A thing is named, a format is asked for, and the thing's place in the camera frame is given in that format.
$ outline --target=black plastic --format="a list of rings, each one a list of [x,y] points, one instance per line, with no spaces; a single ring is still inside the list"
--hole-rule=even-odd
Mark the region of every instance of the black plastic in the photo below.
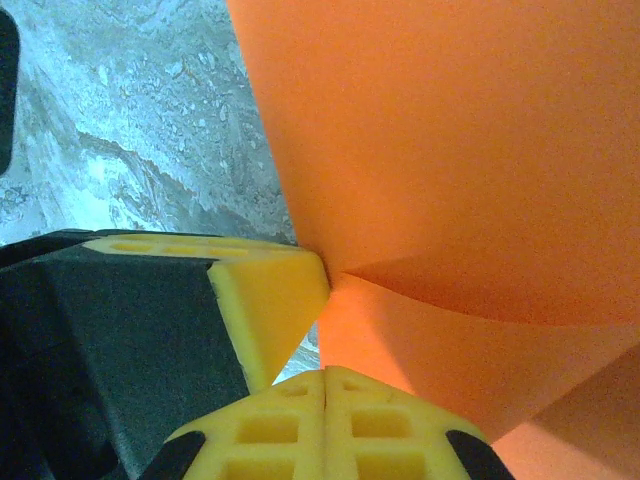
[[[490,445],[466,432],[449,430],[447,440],[470,480],[515,480]]]
[[[137,478],[176,428],[248,395],[211,262],[76,244],[0,269],[0,409],[20,437],[0,449],[28,447],[26,478]]]
[[[11,162],[19,55],[20,37],[16,24],[0,8],[0,175]]]
[[[205,441],[194,431],[165,443],[138,480],[182,480]]]

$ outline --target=yellow foam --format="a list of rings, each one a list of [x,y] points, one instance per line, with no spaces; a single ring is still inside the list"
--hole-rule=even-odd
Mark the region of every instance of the yellow foam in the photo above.
[[[111,255],[218,260],[207,274],[251,393],[273,383],[329,296],[322,261],[298,247],[162,234],[112,235],[84,246]]]
[[[169,437],[206,441],[185,480],[468,479],[445,437],[471,423],[342,367],[306,372]]]

